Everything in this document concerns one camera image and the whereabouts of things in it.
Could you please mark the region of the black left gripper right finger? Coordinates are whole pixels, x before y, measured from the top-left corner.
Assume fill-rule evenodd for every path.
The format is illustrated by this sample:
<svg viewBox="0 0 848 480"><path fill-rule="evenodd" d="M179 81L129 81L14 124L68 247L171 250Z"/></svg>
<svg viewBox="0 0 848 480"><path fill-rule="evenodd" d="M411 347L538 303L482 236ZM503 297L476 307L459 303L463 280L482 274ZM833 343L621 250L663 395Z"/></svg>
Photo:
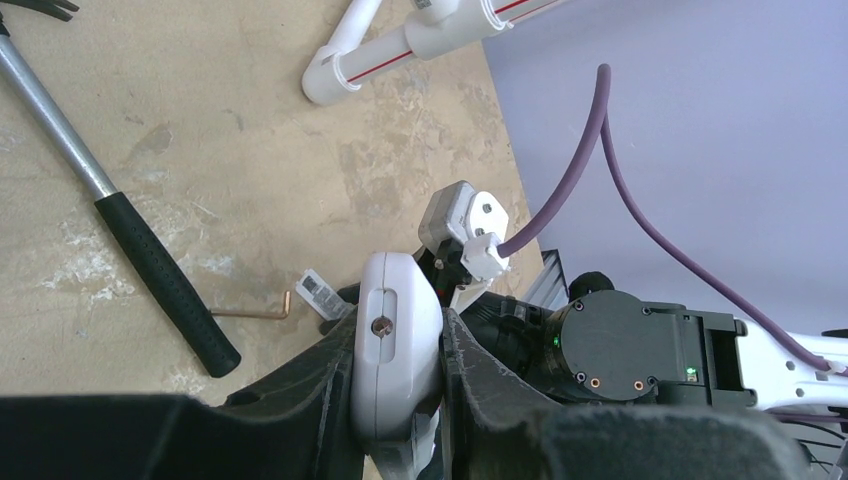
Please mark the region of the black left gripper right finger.
<svg viewBox="0 0 848 480"><path fill-rule="evenodd" d="M448 479L805 479L807 459L760 413L565 406L488 353L443 311L443 474Z"/></svg>

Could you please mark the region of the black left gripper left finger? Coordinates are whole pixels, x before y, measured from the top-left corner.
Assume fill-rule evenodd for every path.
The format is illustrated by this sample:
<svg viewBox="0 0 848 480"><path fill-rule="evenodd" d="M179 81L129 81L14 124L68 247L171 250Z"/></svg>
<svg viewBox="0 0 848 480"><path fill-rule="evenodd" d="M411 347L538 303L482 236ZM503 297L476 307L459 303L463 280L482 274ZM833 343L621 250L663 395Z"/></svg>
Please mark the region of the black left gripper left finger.
<svg viewBox="0 0 848 480"><path fill-rule="evenodd" d="M356 320L219 406L185 395L1 401L5 479L359 479L350 400Z"/></svg>

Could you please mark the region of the white remote battery cover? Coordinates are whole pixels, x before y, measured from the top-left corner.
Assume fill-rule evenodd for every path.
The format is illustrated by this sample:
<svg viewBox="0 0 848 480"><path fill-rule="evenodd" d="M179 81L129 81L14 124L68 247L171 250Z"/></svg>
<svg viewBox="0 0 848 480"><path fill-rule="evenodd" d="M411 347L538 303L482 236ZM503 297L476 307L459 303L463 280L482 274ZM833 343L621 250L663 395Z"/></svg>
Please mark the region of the white remote battery cover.
<svg viewBox="0 0 848 480"><path fill-rule="evenodd" d="M313 269L304 271L295 291L325 321L341 320L355 309Z"/></svg>

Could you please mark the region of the white air conditioner remote control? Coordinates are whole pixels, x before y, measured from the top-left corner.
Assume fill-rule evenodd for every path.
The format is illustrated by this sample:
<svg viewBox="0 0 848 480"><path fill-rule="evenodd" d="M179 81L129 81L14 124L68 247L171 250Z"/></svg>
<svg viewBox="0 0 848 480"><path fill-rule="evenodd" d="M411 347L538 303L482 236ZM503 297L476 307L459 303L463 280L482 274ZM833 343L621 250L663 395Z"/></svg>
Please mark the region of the white air conditioner remote control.
<svg viewBox="0 0 848 480"><path fill-rule="evenodd" d="M414 258L380 252L360 284L351 420L384 479L415 479L430 464L442 400L442 308Z"/></svg>

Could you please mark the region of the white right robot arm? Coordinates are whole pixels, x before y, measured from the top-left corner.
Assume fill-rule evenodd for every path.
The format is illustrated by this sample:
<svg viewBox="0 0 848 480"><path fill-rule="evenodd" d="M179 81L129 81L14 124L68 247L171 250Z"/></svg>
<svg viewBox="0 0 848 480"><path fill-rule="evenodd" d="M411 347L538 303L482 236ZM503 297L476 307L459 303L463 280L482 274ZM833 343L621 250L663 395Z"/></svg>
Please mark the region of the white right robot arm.
<svg viewBox="0 0 848 480"><path fill-rule="evenodd" d="M847 335L810 336L729 313L649 302L580 276L552 310L485 293L462 312L475 340L563 404L749 408L847 421Z"/></svg>

